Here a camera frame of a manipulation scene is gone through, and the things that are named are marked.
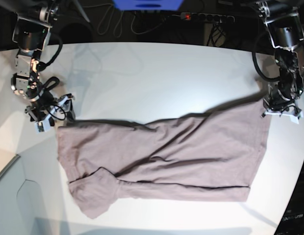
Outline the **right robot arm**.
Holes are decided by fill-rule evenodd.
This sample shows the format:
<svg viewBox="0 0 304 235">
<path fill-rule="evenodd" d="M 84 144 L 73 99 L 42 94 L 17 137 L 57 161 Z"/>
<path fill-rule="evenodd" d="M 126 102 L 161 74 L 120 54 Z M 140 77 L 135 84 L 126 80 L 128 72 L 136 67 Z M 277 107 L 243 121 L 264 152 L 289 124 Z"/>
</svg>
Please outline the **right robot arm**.
<svg viewBox="0 0 304 235">
<path fill-rule="evenodd" d="M 40 132 L 53 127 L 57 120 L 75 120 L 74 96 L 65 94 L 57 98 L 51 93 L 59 85 L 59 78 L 52 76 L 45 83 L 40 80 L 40 73 L 56 60 L 63 47 L 62 39 L 56 35 L 56 53 L 48 62 L 41 61 L 41 54 L 49 43 L 51 29 L 57 20 L 59 5 L 58 0 L 43 0 L 19 11 L 13 32 L 13 41 L 19 50 L 15 57 L 16 72 L 11 78 L 11 89 L 29 102 L 25 113 Z"/>
</svg>

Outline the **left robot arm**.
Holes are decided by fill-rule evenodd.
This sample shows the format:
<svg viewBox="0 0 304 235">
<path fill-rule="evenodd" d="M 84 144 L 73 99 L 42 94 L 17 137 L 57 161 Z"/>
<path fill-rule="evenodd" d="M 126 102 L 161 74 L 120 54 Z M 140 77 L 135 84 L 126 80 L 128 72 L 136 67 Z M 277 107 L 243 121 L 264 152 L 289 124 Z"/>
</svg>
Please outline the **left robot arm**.
<svg viewBox="0 0 304 235">
<path fill-rule="evenodd" d="M 258 75 L 268 83 L 268 93 L 263 99 L 267 115 L 289 116 L 299 119 L 302 110 L 297 101 L 304 93 L 304 30 L 300 21 L 299 8 L 304 0 L 251 0 L 247 5 L 262 19 L 265 30 L 274 48 L 275 63 L 279 76 L 267 77 L 260 69 L 257 59 L 257 43 L 253 46 L 253 64 Z"/>
</svg>

